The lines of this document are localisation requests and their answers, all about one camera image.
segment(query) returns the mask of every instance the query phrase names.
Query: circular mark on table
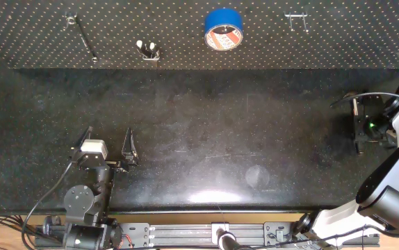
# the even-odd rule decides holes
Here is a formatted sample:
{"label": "circular mark on table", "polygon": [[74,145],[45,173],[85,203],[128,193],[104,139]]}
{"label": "circular mark on table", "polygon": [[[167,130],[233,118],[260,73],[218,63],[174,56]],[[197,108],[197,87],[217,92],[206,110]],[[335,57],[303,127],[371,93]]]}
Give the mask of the circular mark on table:
{"label": "circular mark on table", "polygon": [[246,171],[246,182],[252,188],[264,188],[269,184],[269,171],[262,166],[252,166]]}

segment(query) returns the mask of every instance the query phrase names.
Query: blue tape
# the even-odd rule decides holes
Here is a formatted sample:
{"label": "blue tape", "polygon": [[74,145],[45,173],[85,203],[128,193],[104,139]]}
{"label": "blue tape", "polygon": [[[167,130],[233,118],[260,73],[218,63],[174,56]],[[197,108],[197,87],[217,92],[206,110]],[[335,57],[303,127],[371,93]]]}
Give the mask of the blue tape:
{"label": "blue tape", "polygon": [[204,36],[204,40],[206,41],[206,44],[209,47],[210,44],[207,42],[207,35],[215,28],[220,26],[232,27],[236,29],[240,34],[238,35],[238,33],[236,33],[238,35],[239,42],[230,49],[233,49],[234,47],[238,46],[241,43],[241,40],[243,40],[243,21],[241,19],[240,14],[237,11],[231,9],[219,9],[210,12],[207,15],[206,20],[204,22],[204,27],[206,30],[206,35]]}

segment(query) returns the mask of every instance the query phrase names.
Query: perforated black panel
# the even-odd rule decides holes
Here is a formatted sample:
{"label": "perforated black panel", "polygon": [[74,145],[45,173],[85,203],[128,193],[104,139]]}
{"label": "perforated black panel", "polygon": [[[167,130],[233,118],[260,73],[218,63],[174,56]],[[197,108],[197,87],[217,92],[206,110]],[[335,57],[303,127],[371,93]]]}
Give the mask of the perforated black panel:
{"label": "perforated black panel", "polygon": [[[232,51],[204,43],[204,18],[233,8],[243,42]],[[78,13],[99,56],[92,62],[65,11]],[[306,12],[303,20],[284,13]],[[0,56],[13,68],[155,68],[136,41],[162,48],[158,68],[399,68],[399,1],[3,1]]]}

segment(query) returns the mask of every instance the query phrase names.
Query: wooden floor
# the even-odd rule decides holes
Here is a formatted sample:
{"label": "wooden floor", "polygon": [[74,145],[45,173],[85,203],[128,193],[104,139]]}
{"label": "wooden floor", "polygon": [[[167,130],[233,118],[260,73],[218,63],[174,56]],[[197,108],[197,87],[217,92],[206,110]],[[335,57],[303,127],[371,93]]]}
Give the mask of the wooden floor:
{"label": "wooden floor", "polygon": [[[224,214],[224,215],[123,215],[119,222],[149,222],[151,224],[204,224],[225,219],[230,223],[264,223],[267,221],[290,222],[299,214]],[[41,224],[42,216],[32,217],[32,224]],[[0,226],[0,247],[12,250],[25,249],[20,233],[6,226]],[[399,249],[399,239],[380,236],[380,250]]]}

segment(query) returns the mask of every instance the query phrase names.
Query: black table surface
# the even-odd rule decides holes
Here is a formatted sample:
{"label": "black table surface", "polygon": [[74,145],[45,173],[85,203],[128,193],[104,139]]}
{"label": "black table surface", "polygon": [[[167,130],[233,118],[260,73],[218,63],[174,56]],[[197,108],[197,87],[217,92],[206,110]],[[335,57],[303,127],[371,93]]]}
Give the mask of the black table surface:
{"label": "black table surface", "polygon": [[[355,198],[390,152],[357,156],[348,90],[398,70],[24,69],[0,65],[0,214],[25,213],[62,174],[87,126],[109,158],[134,129],[140,166],[118,174],[114,213],[299,211]],[[38,213],[64,213],[72,169]]]}

